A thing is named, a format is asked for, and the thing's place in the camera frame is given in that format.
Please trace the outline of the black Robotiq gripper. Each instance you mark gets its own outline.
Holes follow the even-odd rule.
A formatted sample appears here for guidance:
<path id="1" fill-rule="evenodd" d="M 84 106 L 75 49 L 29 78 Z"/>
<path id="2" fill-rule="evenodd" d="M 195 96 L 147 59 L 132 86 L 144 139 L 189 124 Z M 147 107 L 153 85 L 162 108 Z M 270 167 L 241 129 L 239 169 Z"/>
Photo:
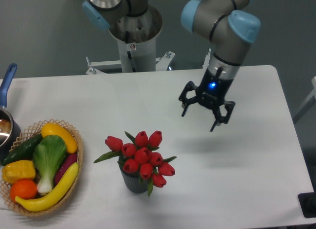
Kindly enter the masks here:
<path id="1" fill-rule="evenodd" d="M 206 70 L 200 86 L 197 87 L 192 81 L 189 81 L 182 90 L 178 100 L 182 103 L 183 112 L 181 116 L 185 116 L 187 109 L 190 105 L 195 104 L 197 101 L 202 105 L 212 110 L 215 121 L 210 129 L 214 130 L 216 126 L 222 123 L 227 124 L 232 115 L 235 107 L 234 101 L 225 101 L 227 94 L 233 80 L 226 80 L 220 78 L 223 73 L 223 68 L 219 67 L 215 74 Z M 226 115 L 223 116 L 220 107 L 224 106 Z"/>

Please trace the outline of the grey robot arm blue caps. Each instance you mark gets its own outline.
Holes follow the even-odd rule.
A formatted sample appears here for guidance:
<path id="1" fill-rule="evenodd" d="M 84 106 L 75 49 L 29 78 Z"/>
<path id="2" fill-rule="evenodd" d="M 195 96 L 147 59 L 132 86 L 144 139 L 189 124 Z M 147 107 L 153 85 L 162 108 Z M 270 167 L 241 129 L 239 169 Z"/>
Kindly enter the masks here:
<path id="1" fill-rule="evenodd" d="M 215 45 L 199 86 L 188 82 L 179 96 L 183 109 L 198 103 L 212 110 L 214 126 L 229 122 L 235 103 L 225 96 L 261 27 L 244 12 L 253 0 L 191 0 L 181 13 L 182 26 Z M 148 0 L 85 0 L 82 9 L 97 28 L 117 40 L 122 71 L 156 71 L 160 13 Z"/>

